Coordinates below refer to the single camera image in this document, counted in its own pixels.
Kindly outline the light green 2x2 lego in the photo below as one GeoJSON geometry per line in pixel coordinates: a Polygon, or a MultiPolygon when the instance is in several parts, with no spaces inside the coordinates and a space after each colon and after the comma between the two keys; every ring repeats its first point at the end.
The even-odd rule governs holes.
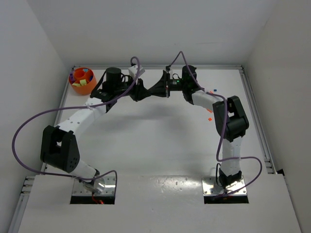
{"type": "Polygon", "coordinates": [[[87,85],[87,80],[86,79],[80,80],[79,82],[80,82],[81,86],[87,85]]]}

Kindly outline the purple 2x4 lego brick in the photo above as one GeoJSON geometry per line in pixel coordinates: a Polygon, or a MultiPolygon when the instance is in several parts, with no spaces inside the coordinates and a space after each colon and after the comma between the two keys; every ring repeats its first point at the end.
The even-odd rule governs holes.
{"type": "Polygon", "coordinates": [[[70,83],[74,83],[75,82],[75,78],[74,78],[74,75],[73,75],[72,72],[69,74],[69,82],[70,83]]]}

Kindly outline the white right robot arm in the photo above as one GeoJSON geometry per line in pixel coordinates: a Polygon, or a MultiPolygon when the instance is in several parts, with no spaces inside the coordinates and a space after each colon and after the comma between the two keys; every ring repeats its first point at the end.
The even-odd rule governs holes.
{"type": "Polygon", "coordinates": [[[178,79],[173,78],[167,67],[160,80],[149,91],[152,96],[167,98],[172,91],[181,91],[188,103],[210,110],[214,114],[216,131],[221,137],[216,152],[216,160],[220,163],[216,183],[225,189],[241,180],[241,144],[249,128],[249,121],[237,96],[226,99],[203,90],[197,82],[194,66],[184,66],[178,79]]]}

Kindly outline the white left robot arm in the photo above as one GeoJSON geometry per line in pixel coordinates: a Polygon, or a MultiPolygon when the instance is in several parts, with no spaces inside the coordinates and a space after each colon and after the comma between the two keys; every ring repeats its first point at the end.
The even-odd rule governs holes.
{"type": "Polygon", "coordinates": [[[126,75],[119,68],[107,68],[82,109],[57,126],[44,129],[40,155],[42,162],[81,181],[93,183],[99,172],[80,158],[77,140],[96,119],[112,108],[117,97],[135,96],[138,78],[145,70],[134,65],[128,72],[125,82],[123,79],[126,75]]]}

